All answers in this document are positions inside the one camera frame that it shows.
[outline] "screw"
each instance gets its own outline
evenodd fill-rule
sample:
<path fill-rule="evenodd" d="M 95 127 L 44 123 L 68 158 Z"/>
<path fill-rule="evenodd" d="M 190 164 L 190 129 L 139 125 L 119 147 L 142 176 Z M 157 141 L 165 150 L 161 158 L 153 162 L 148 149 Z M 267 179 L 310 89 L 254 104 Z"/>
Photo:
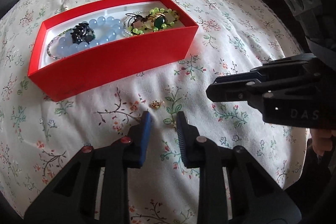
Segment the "screw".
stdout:
<path fill-rule="evenodd" d="M 198 141 L 199 143 L 205 143 L 207 141 L 207 138 L 204 136 L 198 136 L 196 138 L 196 141 Z"/>
<path fill-rule="evenodd" d="M 91 145 L 85 145 L 82 147 L 81 151 L 83 153 L 90 153 L 92 151 L 93 147 Z"/>
<path fill-rule="evenodd" d="M 130 137 L 124 136 L 120 139 L 122 143 L 130 143 L 132 139 Z"/>
<path fill-rule="evenodd" d="M 263 94 L 264 98 L 272 98 L 274 96 L 274 94 L 272 92 L 267 92 Z"/>

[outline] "printed flower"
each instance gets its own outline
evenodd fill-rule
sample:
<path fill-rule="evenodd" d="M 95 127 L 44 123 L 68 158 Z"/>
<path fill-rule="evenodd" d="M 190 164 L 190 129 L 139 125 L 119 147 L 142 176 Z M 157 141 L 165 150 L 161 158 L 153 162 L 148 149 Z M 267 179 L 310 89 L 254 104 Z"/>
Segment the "printed flower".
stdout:
<path fill-rule="evenodd" d="M 43 183 L 44 183 L 45 185 L 47 185 L 48 182 L 49 182 L 49 180 L 47 180 L 45 177 L 42 178 L 42 181 L 43 181 Z"/>
<path fill-rule="evenodd" d="M 52 179 L 55 176 L 55 173 L 48 170 L 47 175 Z"/>
<path fill-rule="evenodd" d="M 41 169 L 41 167 L 38 166 L 38 164 L 35 164 L 35 165 L 34 165 L 34 169 L 35 169 L 35 172 L 36 172 L 36 171 L 39 171 L 39 170 Z"/>
<path fill-rule="evenodd" d="M 238 136 L 238 134 L 236 134 L 236 135 L 233 136 L 232 140 L 233 140 L 234 142 L 237 142 L 237 141 L 240 141 L 241 138 Z"/>
<path fill-rule="evenodd" d="M 54 120 L 49 120 L 49 122 L 47 123 L 47 125 L 50 128 L 57 128 L 57 126 L 55 125 L 55 121 Z"/>
<path fill-rule="evenodd" d="M 118 122 L 115 121 L 114 124 L 115 124 L 115 125 L 112 126 L 113 130 L 116 130 L 117 132 L 122 131 L 122 129 L 123 129 L 123 127 L 124 127 L 124 124 L 123 124 L 123 123 L 121 123 L 120 125 L 118 125 Z"/>
<path fill-rule="evenodd" d="M 130 105 L 131 105 L 130 110 L 137 111 L 138 110 L 138 104 L 139 104 L 138 101 L 135 101 L 134 103 L 130 103 Z"/>
<path fill-rule="evenodd" d="M 41 141 L 37 141 L 36 145 L 37 145 L 37 148 L 43 148 L 44 147 L 44 144 Z"/>

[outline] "printed leaf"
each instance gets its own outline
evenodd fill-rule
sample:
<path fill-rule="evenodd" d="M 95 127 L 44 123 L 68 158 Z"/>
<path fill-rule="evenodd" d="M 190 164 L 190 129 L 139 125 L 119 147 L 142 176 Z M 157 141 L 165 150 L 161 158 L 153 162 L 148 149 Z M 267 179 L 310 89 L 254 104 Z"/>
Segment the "printed leaf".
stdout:
<path fill-rule="evenodd" d="M 182 105 L 177 105 L 174 113 L 177 113 L 178 111 L 180 111 L 181 108 L 182 108 Z"/>
<path fill-rule="evenodd" d="M 171 124 L 173 121 L 172 121 L 172 119 L 170 119 L 170 118 L 166 118 L 166 119 L 164 119 L 163 120 L 163 123 L 164 124 Z"/>

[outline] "bed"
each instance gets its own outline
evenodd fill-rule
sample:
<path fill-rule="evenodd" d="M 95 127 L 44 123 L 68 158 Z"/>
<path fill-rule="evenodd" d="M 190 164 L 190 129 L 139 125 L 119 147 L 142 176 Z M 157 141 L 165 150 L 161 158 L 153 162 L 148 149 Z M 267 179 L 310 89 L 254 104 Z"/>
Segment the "bed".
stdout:
<path fill-rule="evenodd" d="M 129 170 L 132 223 L 196 222 L 199 171 L 181 161 L 180 110 L 218 145 L 243 145 L 281 187 L 300 177 L 305 129 L 266 124 L 246 102 L 212 103 L 205 95 L 220 75 L 299 53 L 260 0 L 173 0 L 199 24 L 184 60 L 53 102 L 26 76 L 39 26 L 92 1 L 20 0 L 0 20 L 0 190 L 19 215 L 81 147 L 111 144 L 145 110 L 153 125 L 143 168 Z M 152 109 L 154 100 L 164 103 Z"/>

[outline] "light blue beaded bracelet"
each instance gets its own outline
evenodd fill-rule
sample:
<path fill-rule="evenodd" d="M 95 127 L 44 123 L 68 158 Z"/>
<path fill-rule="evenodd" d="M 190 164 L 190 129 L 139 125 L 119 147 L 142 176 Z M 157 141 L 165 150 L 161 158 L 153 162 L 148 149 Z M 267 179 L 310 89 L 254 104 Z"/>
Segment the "light blue beaded bracelet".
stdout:
<path fill-rule="evenodd" d="M 125 35 L 123 25 L 121 24 L 120 19 L 115 19 L 114 17 L 98 17 L 97 19 L 91 19 L 89 22 L 82 22 L 82 23 L 88 23 L 89 27 L 93 30 L 97 28 L 104 28 L 105 34 L 102 35 L 99 39 L 93 39 L 92 41 L 88 42 L 81 42 L 80 44 L 76 44 L 73 41 L 72 38 L 72 28 L 68 29 L 62 33 L 60 33 L 58 36 L 56 36 L 54 39 L 50 41 L 50 43 L 47 46 L 47 54 L 55 59 L 62 59 L 65 57 L 68 57 L 70 55 L 73 55 L 77 52 L 84 51 L 88 48 L 93 48 L 102 44 L 105 44 L 107 42 L 114 41 L 118 35 Z M 58 56 L 52 55 L 50 53 L 50 46 L 58 41 L 58 45 L 56 48 L 56 53 Z"/>

